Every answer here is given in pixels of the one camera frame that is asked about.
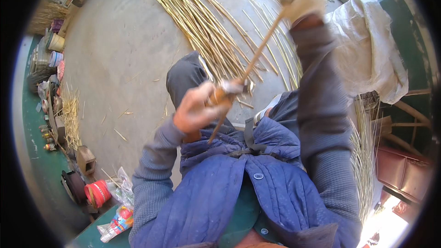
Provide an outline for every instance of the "black strap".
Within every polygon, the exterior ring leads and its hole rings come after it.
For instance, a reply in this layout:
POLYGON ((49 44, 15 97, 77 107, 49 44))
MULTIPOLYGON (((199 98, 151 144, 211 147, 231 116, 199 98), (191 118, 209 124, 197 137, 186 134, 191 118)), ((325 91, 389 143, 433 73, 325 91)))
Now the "black strap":
MULTIPOLYGON (((245 131, 243 132, 243 137, 245 139, 245 144, 248 147, 248 149, 244 149, 236 152, 230 152, 229 154, 227 154, 228 156, 239 158, 242 154, 252 154, 254 156, 265 154, 266 145, 254 143, 253 126, 254 126, 253 118, 250 118, 245 121, 245 131)), ((286 162, 286 159, 280 157, 277 153, 271 152, 269 155, 277 160, 286 162)))
POLYGON ((266 145, 254 143, 253 126, 253 118, 245 121, 245 131, 243 132, 243 137, 245 138, 245 144, 250 149, 251 154, 256 156, 265 152, 266 145))

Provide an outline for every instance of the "white sack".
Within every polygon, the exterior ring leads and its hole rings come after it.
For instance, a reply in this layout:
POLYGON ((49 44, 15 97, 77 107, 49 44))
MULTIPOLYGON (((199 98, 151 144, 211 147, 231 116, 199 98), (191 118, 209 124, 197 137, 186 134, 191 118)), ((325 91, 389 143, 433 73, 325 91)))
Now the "white sack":
POLYGON ((351 97, 376 90, 382 102, 394 104, 408 92, 391 19, 378 0, 349 0, 325 21, 338 42, 336 65, 351 97))

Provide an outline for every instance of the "red cabinet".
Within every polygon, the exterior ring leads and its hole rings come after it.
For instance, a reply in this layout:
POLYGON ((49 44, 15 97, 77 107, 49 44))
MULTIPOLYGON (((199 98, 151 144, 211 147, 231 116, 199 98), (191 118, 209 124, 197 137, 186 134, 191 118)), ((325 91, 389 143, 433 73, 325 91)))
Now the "red cabinet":
POLYGON ((379 147, 377 177, 386 187, 407 199, 420 203, 433 175, 432 162, 389 147, 379 147))

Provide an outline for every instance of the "dark pants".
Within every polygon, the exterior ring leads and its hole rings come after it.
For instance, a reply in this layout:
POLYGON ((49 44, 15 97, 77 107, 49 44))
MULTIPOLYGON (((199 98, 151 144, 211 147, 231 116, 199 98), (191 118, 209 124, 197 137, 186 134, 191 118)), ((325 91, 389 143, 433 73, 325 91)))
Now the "dark pants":
MULTIPOLYGON (((207 74, 199 64, 199 53, 193 51, 175 63, 167 73, 167 91, 172 98, 173 105, 178 108, 188 89, 199 86, 207 80, 207 74)), ((295 135, 299 136, 299 126, 297 125, 297 90, 284 92, 279 103, 269 112, 269 118, 273 119, 295 135)), ((223 122, 224 127, 220 130, 225 134, 232 133, 233 125, 228 119, 223 122)))

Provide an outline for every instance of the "bundle of reeds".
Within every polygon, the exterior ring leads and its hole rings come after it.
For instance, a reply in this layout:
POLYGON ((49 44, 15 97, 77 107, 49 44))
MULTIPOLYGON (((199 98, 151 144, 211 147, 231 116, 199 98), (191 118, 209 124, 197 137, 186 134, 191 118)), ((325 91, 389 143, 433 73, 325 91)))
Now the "bundle of reeds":
MULTIPOLYGON (((377 122, 371 123, 370 113, 365 111, 364 102, 360 96, 357 97, 355 104, 358 129, 352 120, 349 119, 352 126, 351 142, 354 145, 351 164, 357 184, 360 209, 359 218, 363 224, 366 222, 372 209, 375 157, 377 154, 375 151, 374 133, 377 127, 381 127, 381 125, 378 125, 377 122)), ((378 112, 377 109, 375 121, 378 120, 378 112)))
MULTIPOLYGON (((251 3, 257 16, 259 17, 259 19, 261 20, 261 22, 265 26, 265 30, 269 30, 269 28, 271 27, 271 25, 273 24, 273 22, 277 16, 277 13, 280 12, 281 5, 280 5, 279 1, 273 0, 277 4, 279 11, 276 11, 274 8, 271 8, 271 9, 268 8, 268 6, 266 4, 263 4, 263 6, 266 9, 266 10, 264 10, 262 8, 262 5, 260 3, 257 3, 255 0, 248 0, 248 1, 251 3)), ((263 39, 263 35, 262 35, 261 31, 256 26, 254 21, 251 19, 251 17, 244 10, 242 10, 242 11, 246 15, 246 17, 250 20, 250 22, 253 24, 254 29, 256 30, 259 37, 261 39, 263 39)), ((279 53, 280 53, 285 65, 288 69, 288 73, 289 73, 288 79, 289 79, 289 84, 290 84, 289 86, 288 86, 287 80, 285 80, 285 77, 280 69, 280 65, 277 62, 277 59, 276 59, 273 51, 271 50, 269 44, 267 43, 266 46, 268 48, 269 53, 273 57, 273 60, 276 64, 277 68, 279 69, 279 72, 280 72, 280 75, 282 76, 282 80, 283 80, 283 83, 285 85, 286 90, 290 91, 290 90, 295 90, 295 89, 299 88, 299 81, 303 75, 303 70, 301 67, 300 59, 299 59, 297 52, 296 52, 296 48, 295 48, 294 44, 292 43, 291 38, 287 36, 287 33, 290 29, 289 22, 287 20, 284 20, 284 23, 282 25, 284 25, 284 28, 282 28, 281 25, 278 25, 271 37, 272 37, 274 43, 276 44, 276 46, 279 50, 279 53)))
POLYGON ((79 136, 79 96, 80 92, 69 90, 69 86, 66 85, 62 88, 61 98, 63 99, 63 119, 64 127, 66 130, 66 142, 69 148, 77 150, 79 146, 82 146, 79 136))
MULTIPOLYGON (((215 81, 238 78, 243 75, 245 66, 250 62, 250 59, 201 0, 157 1, 185 34, 193 49, 197 50, 205 59, 207 68, 215 81)), ((254 52, 257 48, 256 44, 251 44, 247 40, 246 32, 237 21, 216 0, 208 0, 208 2, 233 23, 254 52)), ((254 68, 254 75, 263 81, 257 69, 258 67, 254 68)))
POLYGON ((42 2, 32 16, 27 32, 30 34, 44 35, 54 19, 64 19, 68 9, 53 2, 42 2))

